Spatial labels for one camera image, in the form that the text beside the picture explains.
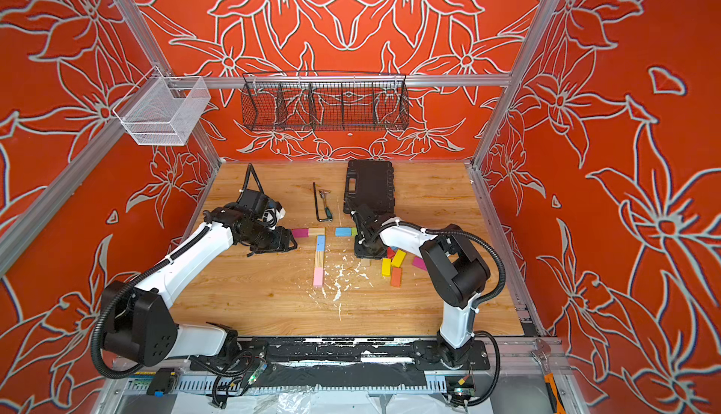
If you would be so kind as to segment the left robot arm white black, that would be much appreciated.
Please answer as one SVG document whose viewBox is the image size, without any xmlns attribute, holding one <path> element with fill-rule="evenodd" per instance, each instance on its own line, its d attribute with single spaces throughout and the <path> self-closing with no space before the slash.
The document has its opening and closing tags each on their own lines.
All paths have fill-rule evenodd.
<svg viewBox="0 0 721 414">
<path fill-rule="evenodd" d="M 215 376 L 238 376 L 242 350 L 236 330 L 215 323 L 178 324 L 170 310 L 208 264 L 236 245 L 247 247 L 250 256 L 297 250 L 291 230 L 280 225 L 284 217 L 284 207 L 265 193 L 249 164 L 236 201 L 204 211 L 197 230 L 160 262 L 103 290 L 90 336 L 98 373 L 122 379 L 167 358 L 187 357 Z"/>
</svg>

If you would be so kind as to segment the light blue block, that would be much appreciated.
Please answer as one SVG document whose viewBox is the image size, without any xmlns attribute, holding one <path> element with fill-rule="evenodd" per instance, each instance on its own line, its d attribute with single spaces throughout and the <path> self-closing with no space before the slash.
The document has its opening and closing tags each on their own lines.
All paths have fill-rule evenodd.
<svg viewBox="0 0 721 414">
<path fill-rule="evenodd" d="M 351 227 L 337 227 L 335 228 L 336 237 L 352 237 L 353 229 Z"/>
</svg>

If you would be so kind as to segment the natural wood block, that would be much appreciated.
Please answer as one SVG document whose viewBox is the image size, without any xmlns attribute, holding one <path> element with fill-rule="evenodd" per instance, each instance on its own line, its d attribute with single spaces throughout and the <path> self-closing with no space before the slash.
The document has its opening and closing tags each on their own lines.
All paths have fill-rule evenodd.
<svg viewBox="0 0 721 414">
<path fill-rule="evenodd" d="M 314 269 L 321 269 L 323 271 L 325 266 L 325 253 L 323 251 L 315 252 Z"/>
<path fill-rule="evenodd" d="M 310 237 L 325 236 L 326 228 L 324 227 L 312 227 L 308 229 L 308 235 Z"/>
</svg>

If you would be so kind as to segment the pink block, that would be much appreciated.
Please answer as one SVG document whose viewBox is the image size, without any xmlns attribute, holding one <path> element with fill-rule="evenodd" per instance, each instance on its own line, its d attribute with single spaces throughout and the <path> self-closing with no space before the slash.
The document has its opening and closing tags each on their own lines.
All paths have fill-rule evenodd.
<svg viewBox="0 0 721 414">
<path fill-rule="evenodd" d="M 322 288 L 322 286 L 324 284 L 324 274 L 325 274 L 325 271 L 323 268 L 315 268 L 314 269 L 313 286 L 315 288 Z"/>
</svg>

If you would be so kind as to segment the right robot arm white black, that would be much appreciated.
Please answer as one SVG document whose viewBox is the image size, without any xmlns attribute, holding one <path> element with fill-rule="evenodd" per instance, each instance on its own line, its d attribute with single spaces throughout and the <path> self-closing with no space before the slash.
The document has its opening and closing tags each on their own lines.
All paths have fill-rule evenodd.
<svg viewBox="0 0 721 414">
<path fill-rule="evenodd" d="M 413 351 L 418 364 L 439 365 L 447 370 L 467 370 L 473 376 L 471 357 L 483 351 L 478 337 L 487 339 L 495 355 L 489 386 L 476 394 L 460 378 L 448 388 L 445 402 L 469 409 L 490 399 L 501 376 L 498 340 L 488 331 L 474 329 L 481 304 L 498 297 L 506 284 L 506 269 L 499 254 L 484 239 L 456 224 L 433 229 L 406 222 L 390 214 L 378 215 L 368 206 L 349 211 L 357 228 L 355 250 L 380 252 L 390 248 L 422 258 L 431 283 L 443 302 L 442 322 L 436 340 L 416 341 Z"/>
</svg>

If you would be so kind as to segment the black plastic tool case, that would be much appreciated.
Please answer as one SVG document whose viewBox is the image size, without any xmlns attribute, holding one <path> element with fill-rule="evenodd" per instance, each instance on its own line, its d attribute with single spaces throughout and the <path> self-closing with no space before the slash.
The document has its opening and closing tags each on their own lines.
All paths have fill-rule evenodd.
<svg viewBox="0 0 721 414">
<path fill-rule="evenodd" d="M 391 162 L 347 162 L 344 213 L 349 214 L 361 205 L 366 205 L 375 214 L 394 213 L 394 167 Z"/>
</svg>

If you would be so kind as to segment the orange block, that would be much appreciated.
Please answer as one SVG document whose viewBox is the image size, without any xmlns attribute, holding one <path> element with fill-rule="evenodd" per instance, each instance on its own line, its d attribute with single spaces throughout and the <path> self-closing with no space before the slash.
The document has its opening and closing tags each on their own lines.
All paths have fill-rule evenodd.
<svg viewBox="0 0 721 414">
<path fill-rule="evenodd" d="M 399 288 L 401 286 L 402 274 L 403 274 L 403 271 L 401 268 L 392 267 L 391 286 L 394 286 L 395 288 Z"/>
</svg>

